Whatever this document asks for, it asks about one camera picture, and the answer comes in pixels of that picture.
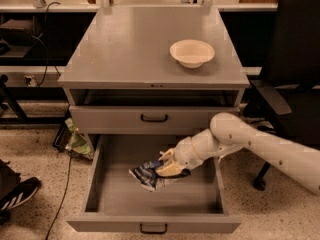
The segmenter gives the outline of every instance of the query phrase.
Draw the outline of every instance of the office chair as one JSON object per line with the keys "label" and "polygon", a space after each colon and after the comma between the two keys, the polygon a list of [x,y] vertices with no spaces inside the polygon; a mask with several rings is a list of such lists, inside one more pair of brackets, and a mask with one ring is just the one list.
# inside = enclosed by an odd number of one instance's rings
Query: office chair
{"label": "office chair", "polygon": [[[243,111],[265,118],[274,134],[314,148],[320,147],[319,8],[320,0],[279,0],[269,53]],[[256,189],[265,189],[269,167],[255,179]]]}

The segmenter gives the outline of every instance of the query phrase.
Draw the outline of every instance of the white robotic arm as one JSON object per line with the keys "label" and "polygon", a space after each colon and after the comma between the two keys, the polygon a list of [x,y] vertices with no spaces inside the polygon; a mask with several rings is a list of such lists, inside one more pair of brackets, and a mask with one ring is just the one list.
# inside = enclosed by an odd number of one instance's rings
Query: white robotic arm
{"label": "white robotic arm", "polygon": [[174,177],[183,169],[192,170],[211,157],[221,157],[246,148],[269,162],[312,192],[320,195],[320,151],[258,131],[229,113],[215,115],[210,130],[187,137],[159,160],[155,172]]}

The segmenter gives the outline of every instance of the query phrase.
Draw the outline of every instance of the open drawer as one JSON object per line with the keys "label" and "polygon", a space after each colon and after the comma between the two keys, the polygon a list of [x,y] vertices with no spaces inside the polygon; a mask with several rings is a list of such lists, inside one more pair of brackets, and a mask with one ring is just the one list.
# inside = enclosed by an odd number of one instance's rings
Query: open drawer
{"label": "open drawer", "polygon": [[67,222],[84,232],[231,233],[240,219],[228,215],[216,159],[207,160],[156,192],[147,192],[128,170],[158,158],[181,137],[102,135],[99,137],[88,193],[78,216]]}

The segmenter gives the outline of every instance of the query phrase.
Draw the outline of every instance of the bowl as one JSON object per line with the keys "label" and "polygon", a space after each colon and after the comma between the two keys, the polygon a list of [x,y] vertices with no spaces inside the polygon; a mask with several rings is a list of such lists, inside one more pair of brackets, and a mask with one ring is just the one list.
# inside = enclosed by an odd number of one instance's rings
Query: bowl
{"label": "bowl", "polygon": [[199,68],[214,57],[214,49],[199,40],[182,40],[171,45],[170,54],[186,68]]}

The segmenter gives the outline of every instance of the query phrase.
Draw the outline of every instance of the black sneaker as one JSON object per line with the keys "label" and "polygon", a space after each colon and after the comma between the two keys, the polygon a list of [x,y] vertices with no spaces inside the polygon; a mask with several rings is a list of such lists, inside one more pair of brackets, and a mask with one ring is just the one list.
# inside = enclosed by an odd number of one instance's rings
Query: black sneaker
{"label": "black sneaker", "polygon": [[23,182],[0,200],[0,212],[7,211],[27,202],[40,187],[40,181],[32,177]]}

